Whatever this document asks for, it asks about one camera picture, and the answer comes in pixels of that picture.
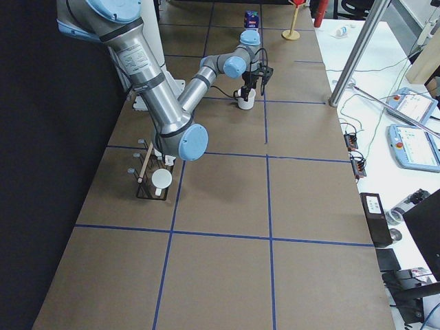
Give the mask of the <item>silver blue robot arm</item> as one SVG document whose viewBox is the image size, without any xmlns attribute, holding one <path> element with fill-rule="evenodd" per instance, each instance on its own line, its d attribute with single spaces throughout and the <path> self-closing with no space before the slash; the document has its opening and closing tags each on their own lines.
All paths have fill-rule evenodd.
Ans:
<svg viewBox="0 0 440 330">
<path fill-rule="evenodd" d="M 193 120 L 193 111 L 220 74 L 242 78 L 243 99 L 260 80 L 267 84 L 273 69 L 259 58 L 260 35 L 245 30 L 228 54 L 207 56 L 179 96 L 144 37 L 140 1 L 57 1 L 59 30 L 70 37 L 104 43 L 119 58 L 133 89 L 151 115 L 153 145 L 162 154 L 199 159 L 208 146 L 208 132 Z"/>
</svg>

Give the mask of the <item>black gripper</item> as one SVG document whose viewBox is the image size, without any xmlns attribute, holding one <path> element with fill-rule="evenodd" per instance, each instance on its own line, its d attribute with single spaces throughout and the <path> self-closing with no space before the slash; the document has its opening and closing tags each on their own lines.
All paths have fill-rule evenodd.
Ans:
<svg viewBox="0 0 440 330">
<path fill-rule="evenodd" d="M 241 97 L 244 101 L 249 100 L 249 94 L 251 89 L 256 89 L 256 84 L 259 78 L 262 79 L 260 90 L 265 90 L 266 84 L 269 82 L 274 69 L 268 65 L 258 65 L 254 71 L 245 71 L 242 74 L 244 84 L 241 88 Z"/>
</svg>

